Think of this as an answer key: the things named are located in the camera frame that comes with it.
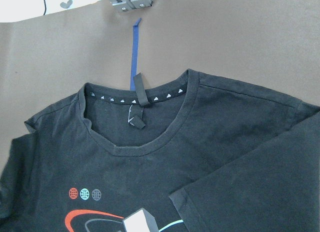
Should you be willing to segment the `black graphic t-shirt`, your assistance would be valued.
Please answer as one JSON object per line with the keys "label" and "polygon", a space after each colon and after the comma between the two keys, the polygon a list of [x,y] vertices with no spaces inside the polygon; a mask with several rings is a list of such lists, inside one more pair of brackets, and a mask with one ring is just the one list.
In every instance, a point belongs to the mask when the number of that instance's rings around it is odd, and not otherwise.
{"label": "black graphic t-shirt", "polygon": [[0,179],[3,232],[317,232],[320,108],[188,69],[135,91],[86,83],[25,122]]}

